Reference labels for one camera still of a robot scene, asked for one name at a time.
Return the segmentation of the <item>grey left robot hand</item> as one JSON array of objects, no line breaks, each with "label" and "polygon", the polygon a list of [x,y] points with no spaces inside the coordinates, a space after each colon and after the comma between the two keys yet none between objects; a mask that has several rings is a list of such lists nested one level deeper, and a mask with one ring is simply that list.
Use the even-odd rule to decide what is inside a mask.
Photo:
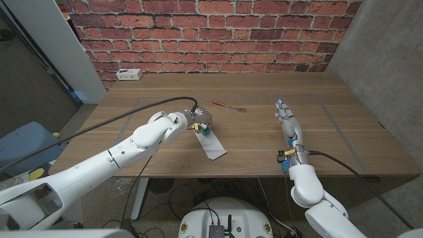
[{"label": "grey left robot hand", "polygon": [[191,106],[185,111],[185,116],[188,121],[188,126],[197,134],[206,136],[211,132],[212,115],[206,109],[197,106],[196,109],[193,110]]}]

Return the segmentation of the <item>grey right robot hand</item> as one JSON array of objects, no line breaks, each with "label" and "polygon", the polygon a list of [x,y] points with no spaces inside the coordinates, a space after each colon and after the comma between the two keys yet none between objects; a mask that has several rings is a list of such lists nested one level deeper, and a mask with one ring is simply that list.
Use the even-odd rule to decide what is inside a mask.
[{"label": "grey right robot hand", "polygon": [[309,160],[304,149],[303,130],[299,120],[293,115],[290,107],[282,100],[278,99],[275,106],[277,109],[275,117],[282,124],[282,131],[289,145],[289,151],[294,150],[293,153],[288,155],[289,160],[293,165],[308,165]]}]

